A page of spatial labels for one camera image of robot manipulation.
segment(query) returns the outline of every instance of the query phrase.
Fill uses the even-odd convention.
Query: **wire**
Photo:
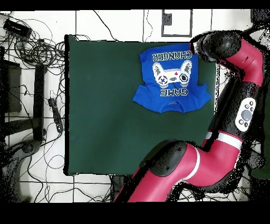
[[[18,20],[16,18],[13,18],[13,19],[15,19],[17,23],[21,23],[21,24],[23,24],[23,25],[31,28],[23,20]],[[63,98],[62,98],[62,94],[65,94],[65,86],[64,86],[65,85],[64,84],[64,81],[65,81],[65,78],[64,78],[64,60],[63,60],[63,58],[64,58],[64,41],[59,42],[59,43],[55,43],[53,41],[53,35],[52,35],[52,32],[51,32],[50,28],[45,23],[43,23],[43,24],[49,29],[49,31],[51,33],[51,39],[50,40],[49,39],[41,39],[40,35],[36,31],[34,31],[34,30],[32,30],[31,37],[28,40],[27,39],[24,39],[24,38],[21,38],[18,35],[14,35],[14,34],[12,34],[10,32],[6,32],[5,33],[5,36],[1,36],[2,39],[0,39],[0,45],[3,45],[5,42],[8,42],[8,48],[6,50],[6,54],[8,54],[8,56],[14,57],[14,62],[15,63],[17,63],[16,60],[18,60],[18,59],[21,60],[20,63],[25,66],[25,68],[21,68],[21,69],[23,69],[23,70],[30,70],[30,69],[32,69],[33,70],[33,69],[35,69],[35,65],[36,64],[44,64],[44,65],[47,66],[49,73],[51,73],[51,74],[53,74],[55,76],[60,76],[58,89],[56,91],[57,93],[55,94],[53,90],[51,90],[51,92],[53,92],[53,94],[55,94],[55,101],[56,102],[59,101],[58,98],[61,99],[61,104],[62,105],[61,105],[60,110],[59,110],[59,112],[61,113],[61,110],[65,106],[65,103],[64,103]],[[86,35],[77,35],[77,36],[84,36],[87,40],[89,40],[89,41],[91,40]],[[52,72],[50,70],[50,68],[58,68],[60,70],[60,72],[59,73],[55,73],[54,71]],[[24,94],[25,96],[28,95],[28,96],[34,97],[34,94],[31,94],[28,91],[28,88],[27,88],[26,85],[20,85],[20,86],[10,87],[9,94],[11,94],[13,97],[17,98],[18,100],[20,100],[18,97],[16,97],[14,95],[14,93],[16,93],[16,91],[14,89],[15,88],[20,88],[20,87],[24,87],[25,88],[25,92],[18,92],[19,94]],[[43,100],[48,105],[48,103],[45,101],[45,100],[48,101],[48,99],[46,97],[44,97]],[[24,107],[24,109],[26,111],[27,118],[31,119],[28,111],[26,110],[25,105],[23,104],[23,102],[21,100],[20,100],[20,102],[22,103],[22,105],[23,105],[23,107]],[[63,115],[62,120],[63,120],[63,125],[64,125],[65,115]],[[65,192],[69,192],[69,191],[73,191],[73,197],[74,197],[74,190],[80,191],[82,194],[84,194],[85,196],[87,196],[88,198],[90,198],[89,201],[100,201],[100,202],[106,202],[106,201],[108,201],[108,198],[111,195],[111,194],[108,194],[108,192],[110,191],[110,189],[108,190],[108,192],[105,194],[104,197],[101,197],[101,196],[91,197],[91,196],[87,195],[86,193],[84,193],[83,191],[81,191],[79,188],[75,188],[75,186],[74,186],[74,177],[73,177],[73,188],[71,190],[69,190],[69,191],[63,191],[63,192],[57,192],[57,193],[54,193],[53,195],[50,195],[51,194],[51,187],[49,186],[49,182],[48,182],[48,179],[47,179],[47,174],[49,172],[49,169],[55,169],[55,170],[56,169],[60,169],[64,165],[64,164],[61,164],[59,167],[53,167],[51,165],[51,161],[54,158],[56,158],[56,157],[61,157],[61,158],[64,159],[64,156],[63,155],[54,155],[49,161],[45,157],[45,155],[52,149],[52,147],[55,144],[56,140],[59,139],[62,136],[62,134],[59,134],[55,139],[53,139],[51,141],[47,141],[48,129],[49,129],[49,126],[51,124],[54,124],[54,123],[50,123],[48,125],[48,127],[46,129],[46,138],[44,139],[45,142],[40,145],[40,147],[44,146],[43,156],[41,158],[44,158],[44,161],[46,163],[46,170],[45,170],[45,180],[46,180],[45,181],[45,185],[46,185],[46,187],[45,187],[45,190],[44,190],[44,197],[42,199],[40,199],[39,201],[37,201],[38,196],[41,194],[42,190],[44,189],[44,183],[42,181],[38,180],[37,178],[35,178],[30,173],[30,169],[38,161],[40,161],[41,158],[39,158],[34,164],[32,164],[32,156],[31,156],[30,157],[30,162],[29,162],[28,167],[27,167],[27,170],[22,174],[22,175],[24,175],[27,172],[30,177],[32,177],[38,183],[41,184],[41,189],[39,190],[38,194],[36,195],[36,197],[34,199],[34,202],[35,203],[39,203],[39,202],[44,201],[44,199],[45,199],[48,203],[50,203],[56,194],[65,193]],[[27,136],[29,136],[31,134],[32,133],[27,134],[22,139],[22,142],[23,142],[23,140]],[[49,143],[51,143],[51,142],[53,142],[52,145],[49,147],[48,150],[46,150],[45,149],[46,145],[49,144]]]
[[[25,110],[25,112],[26,112],[26,114],[27,114],[27,116],[28,116],[28,118],[29,118],[29,120],[30,120],[30,122],[31,122],[31,127],[32,127],[32,129],[34,129],[33,121],[32,121],[32,119],[30,118],[30,115],[29,115],[29,113],[27,112],[24,103],[21,101],[21,99],[19,99],[19,98],[16,97],[15,95],[13,95],[10,91],[9,91],[8,93],[11,94],[13,97],[15,97],[16,99],[18,99],[18,100],[22,103],[22,105],[23,105],[23,107],[24,107],[24,110]]]
[[[34,21],[38,21],[38,22],[40,22],[40,23],[43,23],[43,24],[48,28],[48,30],[49,30],[50,33],[51,33],[50,43],[53,41],[53,33],[52,33],[52,31],[50,30],[50,28],[46,25],[46,23],[44,23],[44,22],[42,22],[42,21],[40,21],[40,20],[36,20],[36,19],[34,19],[34,18],[27,18],[27,19],[22,20],[22,21],[26,21],[26,20],[34,20]]]
[[[212,22],[213,22],[213,9],[211,9],[211,24],[210,24],[210,30],[212,30]]]
[[[118,41],[117,39],[115,39],[113,36],[112,36],[112,33],[110,31],[110,29],[107,27],[107,25],[104,23],[104,21],[102,20],[102,18],[98,15],[98,13],[93,10],[95,12],[95,14],[98,16],[98,18],[100,19],[100,21],[104,24],[104,26],[106,26],[106,28],[109,30],[110,34],[111,34],[111,37],[115,40],[115,41]]]
[[[79,41],[78,37],[77,36],[84,36],[88,41],[91,41],[91,39],[87,36],[87,35],[84,35],[84,34],[75,34],[73,35],[75,37],[76,40]]]
[[[149,21],[148,21],[148,14],[149,14],[149,10],[147,11],[146,21],[147,21],[147,23],[151,26],[152,30],[151,30],[150,35],[146,38],[146,40],[147,40],[149,37],[152,36],[152,32],[153,32],[153,27],[152,27],[152,25],[151,25],[151,24],[149,23]]]
[[[142,17],[142,41],[144,38],[144,10],[143,10],[143,17]]]

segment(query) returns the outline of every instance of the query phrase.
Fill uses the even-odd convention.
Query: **red robot arm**
[[[233,31],[195,37],[191,51],[229,69],[237,68],[241,79],[238,88],[218,107],[202,146],[171,141],[153,156],[146,156],[115,202],[166,201],[179,181],[212,186],[234,169],[256,112],[256,94],[264,81],[263,55]]]

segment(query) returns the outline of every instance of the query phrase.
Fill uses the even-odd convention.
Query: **green cloth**
[[[159,142],[202,144],[214,114],[216,64],[199,61],[211,100],[185,114],[152,112],[132,101],[143,85],[139,53],[172,42],[77,41],[69,35],[68,173],[133,174]]]

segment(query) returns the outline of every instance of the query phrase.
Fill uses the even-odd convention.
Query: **power cord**
[[[18,20],[14,17],[11,16],[11,18],[15,19],[18,23],[22,23],[24,24],[25,26],[27,27],[30,27],[28,26],[27,23],[25,23],[23,20]],[[58,100],[58,98],[61,98],[61,103],[63,104],[63,106],[60,108],[60,111],[59,113],[61,113],[61,109],[65,106],[65,103],[63,102],[62,100],[62,97],[61,97],[61,94],[65,94],[65,87],[64,87],[64,60],[62,60],[61,58],[64,57],[64,42],[60,42],[58,44],[55,44],[52,39],[53,39],[53,35],[52,35],[52,32],[51,32],[51,39],[41,39],[40,38],[40,35],[33,31],[31,33],[31,38],[29,40],[26,40],[26,39],[22,39],[20,38],[19,36],[16,36],[14,34],[10,34],[8,32],[6,32],[6,35],[3,36],[4,40],[0,40],[0,45],[3,44],[4,42],[9,42],[9,47],[8,47],[8,51],[10,50],[11,48],[11,45],[14,44],[14,51],[16,53],[16,55],[11,55],[9,53],[6,52],[6,54],[8,54],[9,56],[13,56],[14,57],[14,61],[16,62],[15,59],[20,59],[22,60],[22,64],[26,67],[26,69],[34,69],[34,68],[30,68],[31,66],[35,66],[36,63],[43,63],[45,65],[47,65],[48,68],[59,68],[60,69],[60,73],[58,74],[54,74],[52,73],[49,69],[48,69],[48,72],[50,72],[51,74],[53,75],[56,75],[56,76],[60,76],[60,81],[59,81],[59,85],[58,85],[58,89],[57,89],[57,93],[55,94],[53,91],[53,93],[56,95],[55,96],[55,101]],[[24,94],[25,96],[26,95],[29,95],[31,97],[34,96],[34,94],[31,94],[26,85],[20,85],[18,87],[24,87],[26,90],[25,92],[20,92],[20,94]],[[29,119],[30,118],[30,115],[29,113],[27,112],[26,110],[26,107],[24,106],[23,102],[20,100],[20,102],[22,103],[25,111],[26,111],[26,114],[27,114],[27,117]],[[108,190],[108,192],[105,194],[104,197],[101,197],[101,196],[96,196],[96,197],[91,197],[89,195],[87,195],[86,193],[84,193],[82,190],[80,190],[79,188],[75,188],[74,186],[74,181],[73,181],[73,188],[68,190],[68,191],[63,191],[63,192],[56,192],[54,193],[53,195],[51,195],[50,197],[50,186],[48,185],[48,181],[47,181],[47,172],[48,172],[48,168],[51,168],[51,169],[60,169],[63,167],[63,165],[61,165],[60,167],[52,167],[50,165],[51,161],[53,158],[57,157],[57,156],[60,156],[62,158],[64,158],[62,155],[54,155],[49,161],[46,160],[45,158],[45,155],[51,150],[52,146],[54,145],[54,143],[56,142],[57,139],[59,139],[62,134],[59,134],[58,137],[56,137],[55,139],[51,140],[51,141],[48,141],[47,142],[47,134],[48,134],[48,128],[49,126],[53,124],[53,123],[50,123],[46,129],[46,138],[45,138],[45,143],[44,144],[41,144],[40,147],[44,146],[44,151],[43,151],[43,156],[41,158],[39,158],[33,165],[31,164],[32,163],[32,156],[30,156],[30,162],[28,164],[28,167],[27,167],[27,170],[22,174],[24,175],[26,172],[29,174],[30,177],[32,177],[34,180],[36,180],[37,182],[41,183],[42,187],[41,189],[39,190],[38,194],[36,195],[35,199],[34,199],[34,202],[37,203],[37,199],[38,199],[38,196],[40,195],[40,193],[42,192],[42,190],[44,189],[44,183],[42,181],[40,181],[39,179],[35,178],[31,173],[30,173],[30,169],[39,161],[41,160],[42,158],[44,158],[45,160],[45,163],[47,165],[46,167],[46,171],[45,171],[45,184],[46,184],[46,188],[45,188],[45,191],[44,191],[44,198],[42,198],[39,202],[42,202],[44,199],[50,203],[52,201],[52,199],[54,198],[54,196],[56,194],[60,194],[60,193],[66,193],[66,192],[70,192],[70,191],[73,191],[74,190],[78,190],[80,191],[82,194],[84,194],[86,197],[90,198],[89,202],[91,201],[100,201],[100,202],[106,202],[109,200],[109,197],[111,194],[108,194],[108,192],[110,191],[110,189]],[[49,143],[53,143],[50,148],[45,152],[45,146]]]
[[[151,30],[150,35],[146,38],[146,40],[152,36],[152,32],[153,32],[153,26],[152,26],[152,25],[149,23],[149,21],[148,21],[148,14],[149,14],[149,10],[147,11],[146,21],[147,21],[147,23],[151,26],[152,30]]]
[[[93,10],[93,11],[94,11],[95,14],[98,16],[98,18],[100,19],[100,21],[104,24],[104,26],[106,26],[106,28],[109,30],[111,37],[112,37],[115,41],[119,41],[119,40],[115,39],[115,38],[112,36],[112,33],[111,33],[110,29],[109,29],[108,26],[104,23],[104,21],[103,21],[102,18],[99,16],[99,14],[98,14],[95,10]]]

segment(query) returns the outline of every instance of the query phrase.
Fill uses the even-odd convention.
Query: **black cable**
[[[16,93],[20,93],[20,94],[23,94],[23,95],[29,95],[31,97],[34,97],[34,94],[31,94],[29,91],[28,91],[28,88],[26,87],[26,85],[20,85],[20,86],[13,86],[11,87],[11,89],[13,88],[19,88],[19,87],[24,87],[26,90],[25,92],[18,92],[18,91],[15,91]],[[45,102],[45,104],[49,105],[49,103],[47,101],[45,101],[45,99],[48,101],[48,99],[46,97],[43,97],[43,101]]]
[[[100,19],[100,21],[104,24],[104,26],[106,26],[106,28],[109,30],[110,34],[111,34],[111,37],[115,40],[115,41],[118,41],[117,39],[115,39],[113,36],[112,36],[112,33],[110,31],[110,29],[107,27],[107,25],[104,23],[104,21],[101,19],[101,17],[98,15],[98,13],[93,10],[95,12],[95,14],[98,16],[98,18]]]
[[[23,39],[14,34],[12,35],[8,34],[7,38],[4,41],[7,41],[7,40],[9,42],[8,49],[10,49],[11,44],[14,43],[14,51],[17,55],[15,56],[15,58],[22,60],[22,63],[28,69],[31,69],[31,68],[29,68],[27,65],[34,67],[36,64],[40,64],[40,63],[45,64],[48,68],[61,69],[61,67],[64,66],[63,63],[59,64],[59,62],[64,62],[63,60],[64,42],[63,41],[58,44],[55,44],[52,41],[52,39],[51,40],[36,39],[36,38]]]
[[[84,36],[88,41],[91,41],[90,37],[85,35],[85,34],[75,34],[73,35],[75,37],[76,40],[79,41],[79,38],[77,38],[77,36]]]
[[[69,189],[69,190],[67,190],[67,191],[55,192],[55,193],[51,196],[51,198],[50,198],[50,200],[49,200],[49,203],[51,202],[51,200],[53,199],[53,197],[54,197],[56,194],[67,193],[67,192],[70,192],[70,191],[73,191],[73,190],[78,190],[78,191],[80,191],[83,195],[85,195],[85,196],[88,197],[88,198],[91,198],[91,200],[93,200],[93,201],[95,201],[95,202],[103,202],[102,200],[95,200],[95,198],[101,198],[101,199],[102,199],[101,196],[91,197],[91,196],[87,195],[86,193],[84,193],[84,192],[83,192],[81,189],[79,189],[79,188],[72,188],[72,189]]]
[[[211,9],[211,24],[210,24],[210,30],[212,30],[212,21],[213,21],[213,9]]]
[[[41,185],[42,185],[40,191],[38,192],[38,194],[37,194],[36,197],[35,197],[35,200],[34,200],[34,203],[35,203],[35,202],[36,202],[36,199],[37,199],[37,197],[40,195],[40,193],[41,193],[41,191],[42,191],[44,185],[43,185],[43,183],[42,183],[39,179],[33,177],[33,176],[31,175],[31,173],[29,172],[29,167],[30,167],[31,161],[32,161],[32,155],[30,156],[30,162],[29,162],[29,165],[28,165],[28,167],[27,167],[28,175],[29,175],[31,178],[33,178],[33,179],[39,181],[39,182],[41,183]]]
[[[229,73],[228,70],[227,70],[227,72],[225,73],[225,80],[224,80],[222,83],[220,83],[219,86],[221,86],[221,85],[223,85],[223,84],[226,85],[226,81],[227,81],[229,78],[230,78],[230,73]]]
[[[268,28],[266,28],[265,30],[264,30],[264,32],[259,36],[259,39],[258,39],[258,43],[261,43],[261,41],[262,41],[262,39],[263,39],[263,37],[264,37],[264,35],[265,35],[265,33],[268,31]]]
[[[189,200],[188,200],[188,198],[183,194],[183,193],[181,193],[184,197],[185,197],[185,199],[189,202]]]
[[[150,35],[146,38],[146,40],[147,40],[149,37],[152,36],[152,32],[153,32],[153,26],[152,26],[152,25],[149,23],[149,21],[148,21],[148,14],[149,14],[149,10],[147,11],[146,21],[147,21],[147,23],[151,26],[152,30],[151,30]]]
[[[62,123],[63,123],[63,125],[64,125],[64,127],[65,127],[65,115],[63,115]]]
[[[25,112],[26,112],[26,114],[27,114],[27,116],[28,116],[28,118],[29,118],[29,120],[30,120],[30,122],[31,122],[31,127],[32,127],[32,129],[34,129],[33,121],[32,121],[32,119],[30,118],[30,115],[29,115],[29,113],[27,112],[24,103],[21,101],[21,99],[19,99],[19,98],[16,97],[15,95],[13,95],[10,91],[9,91],[8,93],[11,94],[13,97],[15,97],[16,99],[18,99],[18,100],[22,103],[22,105],[23,105],[23,107],[24,107],[24,110],[25,110]]]
[[[23,140],[24,140],[27,136],[31,135],[32,133],[33,133],[33,132],[29,133],[28,135],[25,135],[24,138],[22,139],[22,142],[23,142]]]
[[[52,122],[52,123],[50,123],[49,125],[48,125],[48,127],[47,127],[47,129],[46,129],[46,134],[48,133],[48,128],[49,128],[49,126],[51,125],[51,124],[54,124],[54,122]],[[50,143],[50,142],[53,142],[53,141],[55,141],[55,140],[57,140],[58,138],[60,138],[62,136],[62,133],[61,134],[59,134],[58,135],[58,137],[57,138],[55,138],[55,139],[53,139],[53,140],[51,140],[51,141],[49,141],[49,142],[46,142],[45,144],[42,144],[40,147],[42,147],[42,146],[44,146],[44,145],[46,145],[46,144],[48,144],[48,143]],[[41,160],[43,158],[43,156],[41,156],[29,169],[31,169],[39,160]],[[20,177],[18,178],[18,180],[26,173],[27,171],[25,171],[22,175],[20,175]]]
[[[143,17],[142,17],[142,41],[144,39],[144,10],[143,10]]]
[[[237,200],[237,198],[235,197],[235,195],[234,195],[234,193],[233,193],[233,192],[232,192],[232,194],[233,194],[234,200],[235,200],[235,201],[238,201],[238,200]]]
[[[72,192],[72,202],[74,203],[74,194],[75,194],[75,176],[73,176],[73,192]]]
[[[46,171],[45,171],[45,180],[46,180],[46,189],[45,189],[45,198],[46,198],[46,201],[49,203],[49,200],[47,199],[47,195],[48,195],[48,198],[50,198],[50,188],[49,188],[49,186],[48,186],[48,181],[47,181],[47,169],[48,169],[48,167],[50,167],[51,169],[54,169],[54,170],[57,170],[57,169],[60,169],[60,168],[62,168],[65,164],[63,164],[63,165],[61,165],[60,167],[57,167],[57,168],[54,168],[54,167],[51,167],[50,165],[49,165],[49,163],[51,162],[51,160],[53,159],[53,158],[55,158],[55,157],[57,157],[57,156],[60,156],[60,157],[62,157],[64,160],[65,160],[65,158],[62,156],[62,155],[54,155],[50,160],[49,160],[49,162],[47,163],[47,161],[46,161],[46,159],[45,159],[45,154],[44,154],[44,160],[45,160],[45,163],[47,164],[47,167],[46,167]]]

